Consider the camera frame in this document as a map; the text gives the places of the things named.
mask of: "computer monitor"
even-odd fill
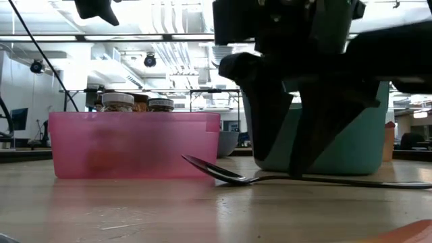
[[[26,129],[27,114],[28,114],[28,108],[11,110],[13,129],[15,131]]]

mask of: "spoon handle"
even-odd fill
[[[296,180],[303,182],[323,182],[332,184],[344,184],[347,186],[361,186],[369,188],[396,188],[396,189],[431,189],[432,184],[427,182],[368,182],[360,180],[345,180],[335,178],[293,178],[289,175],[268,175],[255,178],[250,183],[261,182],[264,180]]]

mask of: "pink plastic container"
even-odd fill
[[[61,179],[200,178],[182,154],[216,163],[216,113],[49,114]]]

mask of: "table surface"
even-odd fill
[[[219,160],[261,175],[251,157]],[[394,161],[362,180],[432,181],[432,163]],[[342,242],[432,219],[430,190],[270,181],[57,180],[52,161],[0,165],[0,233],[21,243]]]

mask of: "teal plastic bucket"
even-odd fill
[[[327,149],[318,157],[308,173],[328,175],[369,175],[381,166],[384,146],[384,124],[389,98],[389,84],[379,85],[378,108],[364,110],[349,124]],[[248,131],[252,131],[250,107],[244,96],[244,108]],[[279,136],[264,161],[255,160],[263,170],[287,172],[291,149],[296,135],[298,121],[302,114],[301,105],[290,107]]]

